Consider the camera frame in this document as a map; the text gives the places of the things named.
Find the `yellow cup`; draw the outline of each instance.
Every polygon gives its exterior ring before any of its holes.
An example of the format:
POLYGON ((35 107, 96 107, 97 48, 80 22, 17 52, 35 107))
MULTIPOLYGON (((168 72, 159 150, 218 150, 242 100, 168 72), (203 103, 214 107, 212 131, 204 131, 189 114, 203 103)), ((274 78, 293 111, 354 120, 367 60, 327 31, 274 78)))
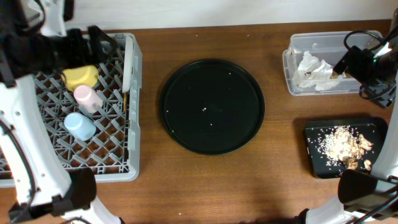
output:
POLYGON ((65 82, 64 77, 62 77, 62 80, 70 91, 74 91, 80 85, 94 87, 98 81, 98 70, 94 65, 65 69, 63 72, 67 80, 65 82))

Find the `black rectangular tray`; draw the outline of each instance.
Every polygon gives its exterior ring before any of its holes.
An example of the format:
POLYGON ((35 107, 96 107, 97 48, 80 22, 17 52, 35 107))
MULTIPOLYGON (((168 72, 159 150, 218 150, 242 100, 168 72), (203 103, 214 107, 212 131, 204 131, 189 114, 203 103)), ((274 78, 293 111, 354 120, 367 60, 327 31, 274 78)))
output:
POLYGON ((312 174, 316 178, 330 179, 341 177, 346 170, 342 162, 338 162, 337 166, 327 166, 327 156, 318 152, 318 138, 324 139, 326 134, 331 134, 336 126, 350 126, 355 132, 361 133, 364 137, 373 143, 371 151, 366 151, 365 155, 358 160, 358 168, 356 171, 368 172, 363 161, 368 159, 375 163, 379 157, 380 151, 386 138, 388 125, 382 118, 358 118, 358 119, 341 119, 330 121, 311 121, 304 130, 304 138, 307 145, 307 152, 312 169, 312 174))

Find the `crumpled paper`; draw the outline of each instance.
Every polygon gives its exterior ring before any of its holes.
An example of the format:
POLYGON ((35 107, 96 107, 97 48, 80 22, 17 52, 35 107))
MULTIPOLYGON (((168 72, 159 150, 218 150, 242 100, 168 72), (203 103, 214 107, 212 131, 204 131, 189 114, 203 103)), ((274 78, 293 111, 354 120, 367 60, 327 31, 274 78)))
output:
POLYGON ((330 79, 333 73, 333 66, 324 60, 314 57, 309 51, 304 52, 303 60, 298 65, 297 71, 294 73, 292 81, 294 85, 300 88, 315 86, 316 91, 329 90, 337 86, 345 77, 345 74, 339 75, 338 78, 330 79))

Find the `black plate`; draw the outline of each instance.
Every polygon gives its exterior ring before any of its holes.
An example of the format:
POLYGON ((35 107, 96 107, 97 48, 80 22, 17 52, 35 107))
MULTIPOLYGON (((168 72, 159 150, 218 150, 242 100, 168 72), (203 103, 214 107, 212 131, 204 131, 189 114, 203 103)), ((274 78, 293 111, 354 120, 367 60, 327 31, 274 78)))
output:
POLYGON ((255 79, 245 69, 217 59, 182 67, 160 97, 167 132, 200 154, 224 154, 244 146, 259 130, 264 110, 255 79))
POLYGON ((359 119, 342 119, 333 121, 312 121, 309 122, 304 130, 305 142, 307 143, 307 152, 311 161, 313 175, 321 179, 329 179, 341 177, 346 170, 342 162, 338 162, 337 166, 326 166, 328 161, 326 155, 318 152, 318 138, 324 139, 326 134, 330 134, 335 130, 336 126, 350 126, 356 133, 363 136, 373 143, 370 151, 365 151, 365 155, 358 161, 357 171, 368 172, 363 161, 368 159, 375 163, 379 157, 380 151, 386 138, 388 125, 382 118, 359 118, 359 119))

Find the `wooden tabletop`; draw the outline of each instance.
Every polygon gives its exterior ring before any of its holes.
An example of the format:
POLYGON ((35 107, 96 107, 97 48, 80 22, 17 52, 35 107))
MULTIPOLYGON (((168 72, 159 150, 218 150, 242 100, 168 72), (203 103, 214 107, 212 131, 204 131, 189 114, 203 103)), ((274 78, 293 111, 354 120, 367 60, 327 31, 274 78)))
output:
MULTIPOLYGON (((282 52, 293 34, 378 30, 390 21, 317 22, 131 32, 144 54, 140 99, 141 166, 132 182, 98 184, 98 196, 126 223, 239 223, 298 215, 337 193, 339 179, 321 180, 309 171, 303 129, 316 119, 380 116, 383 110, 358 95, 292 96, 282 52), (179 146, 159 118, 159 94, 171 74, 188 62, 221 58, 245 68, 260 84, 266 102, 262 126, 243 148, 204 156, 179 146)), ((0 190, 0 223, 16 200, 0 190)), ((34 223, 59 223, 50 216, 34 223)))

